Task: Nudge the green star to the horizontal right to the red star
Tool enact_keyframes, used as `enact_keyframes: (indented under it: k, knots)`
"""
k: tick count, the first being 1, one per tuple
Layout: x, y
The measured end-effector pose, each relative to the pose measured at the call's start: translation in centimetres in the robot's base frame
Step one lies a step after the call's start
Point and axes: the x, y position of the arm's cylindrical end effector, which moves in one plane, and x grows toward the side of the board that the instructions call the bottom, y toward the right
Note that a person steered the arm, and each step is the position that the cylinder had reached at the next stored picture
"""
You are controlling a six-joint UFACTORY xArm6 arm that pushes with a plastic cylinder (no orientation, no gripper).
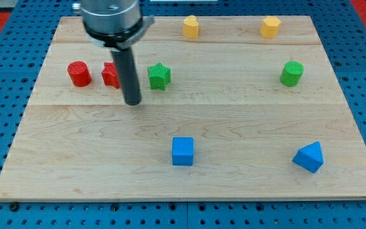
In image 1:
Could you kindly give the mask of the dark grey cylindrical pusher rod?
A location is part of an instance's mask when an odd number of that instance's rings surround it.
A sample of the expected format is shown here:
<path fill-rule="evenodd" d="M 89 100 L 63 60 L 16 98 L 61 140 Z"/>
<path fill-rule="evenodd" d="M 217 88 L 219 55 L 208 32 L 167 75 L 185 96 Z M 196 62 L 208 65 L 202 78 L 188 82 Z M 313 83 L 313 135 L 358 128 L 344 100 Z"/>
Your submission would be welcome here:
<path fill-rule="evenodd" d="M 132 49 L 112 51 L 111 55 L 125 103 L 129 106 L 138 105 L 142 98 Z"/>

